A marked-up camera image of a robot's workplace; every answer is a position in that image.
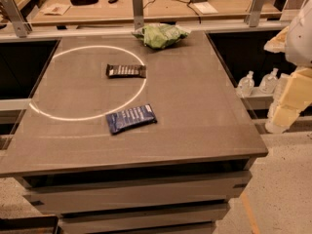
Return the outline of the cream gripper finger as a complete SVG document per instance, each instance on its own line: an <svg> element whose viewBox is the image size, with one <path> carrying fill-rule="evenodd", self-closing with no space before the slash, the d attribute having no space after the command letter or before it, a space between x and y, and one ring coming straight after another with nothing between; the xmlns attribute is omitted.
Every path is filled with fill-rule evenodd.
<svg viewBox="0 0 312 234"><path fill-rule="evenodd" d="M276 36L267 41L263 49L270 53L284 53L289 28L286 26Z"/></svg>
<svg viewBox="0 0 312 234"><path fill-rule="evenodd" d="M265 129L281 134L312 103L312 68L298 67L291 75L281 74L273 94Z"/></svg>

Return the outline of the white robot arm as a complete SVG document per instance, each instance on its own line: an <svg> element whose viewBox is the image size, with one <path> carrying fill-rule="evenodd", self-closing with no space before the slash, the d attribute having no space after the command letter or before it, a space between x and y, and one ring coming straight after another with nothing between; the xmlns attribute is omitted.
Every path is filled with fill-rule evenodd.
<svg viewBox="0 0 312 234"><path fill-rule="evenodd" d="M286 61L296 66L291 75L281 75L265 123L267 132L281 134L312 103L312 0L264 49L284 52Z"/></svg>

